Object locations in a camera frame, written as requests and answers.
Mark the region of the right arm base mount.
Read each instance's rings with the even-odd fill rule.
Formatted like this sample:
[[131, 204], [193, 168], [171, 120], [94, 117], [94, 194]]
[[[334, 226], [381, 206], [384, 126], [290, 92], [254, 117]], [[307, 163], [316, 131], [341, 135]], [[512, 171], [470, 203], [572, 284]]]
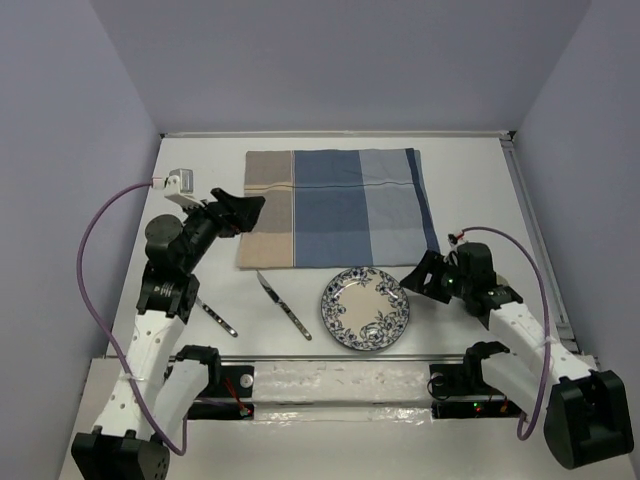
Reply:
[[516, 418], [521, 409], [484, 382], [481, 362], [510, 350], [498, 341], [477, 342], [457, 363], [429, 366], [427, 393], [435, 419]]

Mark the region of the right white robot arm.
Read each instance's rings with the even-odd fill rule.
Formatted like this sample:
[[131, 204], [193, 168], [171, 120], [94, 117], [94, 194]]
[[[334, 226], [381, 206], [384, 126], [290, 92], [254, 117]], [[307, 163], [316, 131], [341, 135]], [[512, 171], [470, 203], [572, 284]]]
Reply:
[[634, 437], [625, 385], [571, 353], [538, 321], [524, 299], [500, 283], [489, 247], [459, 240], [448, 255], [425, 252], [401, 286], [441, 303], [457, 298], [495, 336], [469, 347], [460, 368], [470, 391], [492, 388], [521, 411], [519, 440], [541, 427], [566, 469], [626, 455]]

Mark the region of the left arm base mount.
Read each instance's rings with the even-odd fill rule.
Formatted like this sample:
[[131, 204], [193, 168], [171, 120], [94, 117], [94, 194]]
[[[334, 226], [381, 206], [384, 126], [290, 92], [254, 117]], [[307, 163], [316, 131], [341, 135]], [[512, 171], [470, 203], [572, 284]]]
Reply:
[[173, 359], [165, 377], [180, 362], [195, 361], [207, 368], [208, 383], [188, 410], [189, 420], [245, 421], [254, 418], [253, 365], [223, 365], [213, 347], [187, 345]]

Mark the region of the blue beige checked cloth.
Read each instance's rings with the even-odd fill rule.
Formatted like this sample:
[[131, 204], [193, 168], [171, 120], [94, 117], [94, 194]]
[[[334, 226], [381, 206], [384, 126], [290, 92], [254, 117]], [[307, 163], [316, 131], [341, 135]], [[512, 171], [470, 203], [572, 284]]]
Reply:
[[249, 151], [244, 192], [265, 199], [244, 270], [414, 266], [440, 248], [414, 148]]

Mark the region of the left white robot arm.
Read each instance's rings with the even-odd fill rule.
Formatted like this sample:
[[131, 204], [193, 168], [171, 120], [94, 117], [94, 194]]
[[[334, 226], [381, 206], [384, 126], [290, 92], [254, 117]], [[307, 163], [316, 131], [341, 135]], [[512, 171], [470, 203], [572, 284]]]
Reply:
[[71, 455], [85, 479], [163, 479], [173, 456], [182, 456], [188, 411], [196, 398], [221, 383], [217, 349], [187, 345], [174, 349], [188, 324], [200, 287], [194, 270], [218, 238], [252, 231], [265, 200], [235, 197], [220, 188], [212, 201], [178, 189], [165, 196], [183, 210], [153, 218], [145, 228], [141, 288], [133, 333], [122, 348], [103, 329], [121, 371], [106, 405], [88, 433], [76, 434]]

